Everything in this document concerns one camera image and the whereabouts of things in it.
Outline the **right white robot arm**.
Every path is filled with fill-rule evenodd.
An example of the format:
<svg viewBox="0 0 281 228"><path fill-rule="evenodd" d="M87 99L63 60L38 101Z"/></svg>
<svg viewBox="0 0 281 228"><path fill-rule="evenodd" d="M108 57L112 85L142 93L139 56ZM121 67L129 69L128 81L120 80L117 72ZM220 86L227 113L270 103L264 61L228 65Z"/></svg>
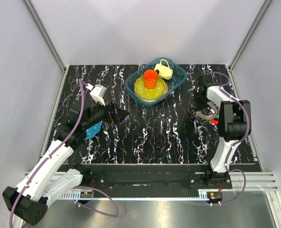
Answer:
<svg viewBox="0 0 281 228"><path fill-rule="evenodd" d="M240 100L218 85L211 75L198 77L194 94L194 115L203 121L216 120L220 136L214 157L203 175L196 178L199 186L230 188L229 166L237 147L251 133L251 103Z"/></svg>

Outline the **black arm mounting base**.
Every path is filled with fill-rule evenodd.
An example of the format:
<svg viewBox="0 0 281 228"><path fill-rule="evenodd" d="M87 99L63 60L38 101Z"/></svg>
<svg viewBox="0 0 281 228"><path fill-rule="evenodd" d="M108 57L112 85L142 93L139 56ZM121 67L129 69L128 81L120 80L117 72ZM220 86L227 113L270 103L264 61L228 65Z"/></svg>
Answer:
<svg viewBox="0 0 281 228"><path fill-rule="evenodd" d="M213 172L207 164L64 164L61 171L77 169L83 184L99 189L116 185L179 185L190 189L229 190L233 187L227 171Z"/></svg>

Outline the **red key tag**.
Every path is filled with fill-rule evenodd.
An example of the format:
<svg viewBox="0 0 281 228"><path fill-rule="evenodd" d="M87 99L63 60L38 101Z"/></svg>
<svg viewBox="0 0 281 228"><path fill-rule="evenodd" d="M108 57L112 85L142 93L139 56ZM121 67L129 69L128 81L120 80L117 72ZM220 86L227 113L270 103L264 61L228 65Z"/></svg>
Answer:
<svg viewBox="0 0 281 228"><path fill-rule="evenodd" d="M218 125L219 121L218 121L218 120L213 119L213 120L210 120L210 123L215 124L215 125Z"/></svg>

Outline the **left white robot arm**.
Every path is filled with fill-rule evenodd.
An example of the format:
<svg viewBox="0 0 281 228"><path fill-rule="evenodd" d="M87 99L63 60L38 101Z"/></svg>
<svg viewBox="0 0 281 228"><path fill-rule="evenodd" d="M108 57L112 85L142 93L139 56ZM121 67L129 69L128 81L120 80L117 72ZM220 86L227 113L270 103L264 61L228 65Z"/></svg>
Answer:
<svg viewBox="0 0 281 228"><path fill-rule="evenodd" d="M120 124L128 115L128 111L120 109L114 102L96 104L93 108L71 107L56 138L33 170L16 187L8 186L3 191L10 219L17 216L34 226L43 219L48 207L69 189L91 185L91 169L77 163L58 180L51 181L51 178L84 142L88 129L97 128L102 122Z"/></svg>

